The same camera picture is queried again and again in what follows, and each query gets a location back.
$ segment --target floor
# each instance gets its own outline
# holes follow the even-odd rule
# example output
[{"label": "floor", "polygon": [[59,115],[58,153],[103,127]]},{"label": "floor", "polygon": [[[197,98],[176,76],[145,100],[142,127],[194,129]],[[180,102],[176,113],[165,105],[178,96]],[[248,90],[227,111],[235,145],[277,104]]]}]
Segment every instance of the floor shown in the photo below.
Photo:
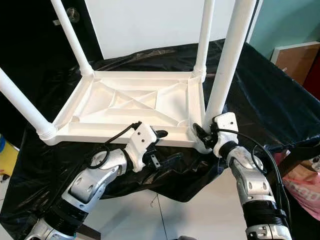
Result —
[{"label": "floor", "polygon": [[[0,186],[0,199],[8,182]],[[157,198],[145,190],[99,201],[85,224],[100,231],[102,240],[173,240],[181,235],[198,240],[246,239],[236,182],[229,169],[188,203],[162,195]],[[2,226],[0,236],[11,240]]]}]

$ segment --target red object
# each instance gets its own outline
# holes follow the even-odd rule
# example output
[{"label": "red object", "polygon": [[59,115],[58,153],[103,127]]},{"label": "red object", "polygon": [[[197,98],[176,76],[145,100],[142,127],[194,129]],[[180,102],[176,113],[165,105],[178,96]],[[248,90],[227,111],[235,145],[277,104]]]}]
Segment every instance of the red object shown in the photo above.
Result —
[{"label": "red object", "polygon": [[320,101],[320,51],[304,81],[303,87]]}]

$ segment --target black plastic sheet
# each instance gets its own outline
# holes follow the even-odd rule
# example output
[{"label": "black plastic sheet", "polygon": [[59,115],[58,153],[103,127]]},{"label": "black plastic sheet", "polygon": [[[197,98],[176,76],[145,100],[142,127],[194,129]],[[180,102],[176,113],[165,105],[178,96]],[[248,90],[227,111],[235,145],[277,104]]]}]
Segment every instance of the black plastic sheet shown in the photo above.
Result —
[{"label": "black plastic sheet", "polygon": [[[207,76],[203,84],[207,104],[223,40],[211,42]],[[192,71],[197,44],[150,49],[129,56],[93,62],[99,71]],[[52,121],[81,76],[78,68],[47,72],[37,104]],[[320,103],[251,46],[245,44],[231,84],[225,111],[235,112],[239,131],[271,151],[308,144],[320,139]],[[246,147],[250,142],[240,139]],[[28,126],[10,179],[0,214],[2,226],[13,239],[23,239],[79,171],[84,169],[99,143],[61,142],[45,145]],[[112,144],[110,149],[123,147]],[[162,165],[148,164],[112,182],[103,199],[151,189],[171,199],[187,202],[225,168],[212,154],[191,148],[157,147]]]}]

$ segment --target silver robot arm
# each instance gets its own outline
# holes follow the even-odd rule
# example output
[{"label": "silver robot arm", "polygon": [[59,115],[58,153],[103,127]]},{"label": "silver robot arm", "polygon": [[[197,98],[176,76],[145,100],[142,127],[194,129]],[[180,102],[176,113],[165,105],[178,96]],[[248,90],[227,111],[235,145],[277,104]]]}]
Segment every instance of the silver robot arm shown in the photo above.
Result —
[{"label": "silver robot arm", "polygon": [[149,125],[140,123],[124,150],[96,153],[91,166],[75,177],[25,240],[74,240],[76,231],[107,185],[127,171],[141,171],[144,167],[143,155],[156,141],[156,132]]},{"label": "silver robot arm", "polygon": [[260,159],[238,145],[237,134],[215,132],[215,129],[238,132],[235,114],[228,112],[215,117],[210,127],[211,134],[207,134],[197,124],[193,127],[205,147],[213,149],[214,155],[224,159],[231,168],[247,225],[247,239],[292,240],[286,213],[277,208],[269,182],[256,166],[257,164],[260,169],[263,168]]}]

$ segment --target black door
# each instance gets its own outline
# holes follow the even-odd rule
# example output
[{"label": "black door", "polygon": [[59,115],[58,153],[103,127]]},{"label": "black door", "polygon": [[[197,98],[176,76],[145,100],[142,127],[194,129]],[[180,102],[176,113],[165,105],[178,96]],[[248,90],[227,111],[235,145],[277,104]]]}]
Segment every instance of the black door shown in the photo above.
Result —
[{"label": "black door", "polygon": [[[62,0],[74,8],[79,21],[73,28],[89,61],[102,59],[84,0]],[[36,102],[46,71],[77,64],[50,0],[1,1],[0,67],[29,98]],[[20,146],[26,120],[0,93],[0,134]]]}]

